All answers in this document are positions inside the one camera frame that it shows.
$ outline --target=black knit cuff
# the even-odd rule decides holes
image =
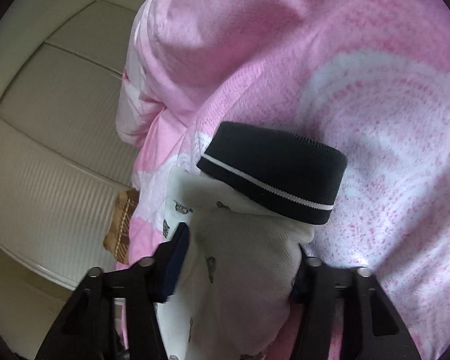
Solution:
[[[269,210],[323,225],[347,158],[300,135],[223,122],[197,166]]]

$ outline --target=white stripe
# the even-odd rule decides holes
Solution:
[[[302,204],[304,206],[311,207],[316,210],[331,211],[334,208],[333,205],[310,202],[309,200],[305,200],[305,199],[299,198],[298,196],[291,195],[290,193],[279,190],[278,188],[275,188],[275,187],[272,187],[271,185],[265,184],[262,181],[257,180],[255,177],[250,176],[250,175],[242,172],[241,170],[235,169],[235,168],[225,164],[224,162],[215,159],[214,157],[210,157],[208,154],[204,153],[204,154],[202,154],[202,157],[207,159],[211,163],[217,165],[218,167],[228,170],[230,173],[236,174],[237,176],[240,176],[241,178],[243,178],[247,181],[250,181],[251,183],[255,184],[256,186],[263,188],[264,190],[267,190],[271,193],[274,193],[275,195],[281,196],[282,198],[291,200],[292,202]]]

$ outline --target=pink blanket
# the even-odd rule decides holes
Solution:
[[[424,360],[450,343],[450,12],[442,0],[147,0],[116,125],[141,147],[130,261],[163,240],[167,176],[220,121],[298,132],[349,160],[311,247],[369,266]],[[298,313],[267,360],[288,359]]]

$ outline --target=ribbed plastic panel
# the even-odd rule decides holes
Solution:
[[[121,189],[0,119],[0,246],[31,269],[69,288],[112,269],[101,240]]]
[[[47,43],[121,74],[135,13],[95,1],[60,27]]]
[[[82,166],[122,184],[138,150],[115,130],[120,80],[95,63],[44,44],[0,102],[0,118]]]

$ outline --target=floor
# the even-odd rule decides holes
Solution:
[[[0,250],[0,334],[20,356],[35,358],[70,294]]]

